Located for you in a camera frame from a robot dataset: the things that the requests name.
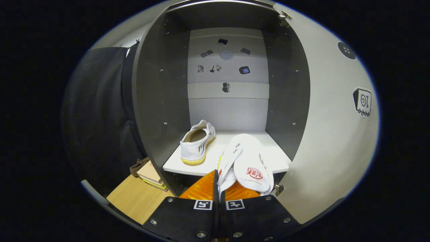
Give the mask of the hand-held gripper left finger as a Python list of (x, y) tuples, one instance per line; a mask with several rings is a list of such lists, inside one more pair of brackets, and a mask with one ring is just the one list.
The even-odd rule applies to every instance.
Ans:
[(143, 228), (166, 241), (216, 241), (220, 215), (217, 170), (205, 177), (209, 184), (202, 191), (212, 191), (212, 199), (166, 197)]

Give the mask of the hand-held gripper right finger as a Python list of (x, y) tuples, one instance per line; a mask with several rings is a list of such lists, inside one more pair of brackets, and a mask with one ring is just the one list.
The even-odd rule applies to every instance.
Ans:
[(281, 241), (301, 224), (272, 195), (227, 201), (221, 193), (220, 241)]

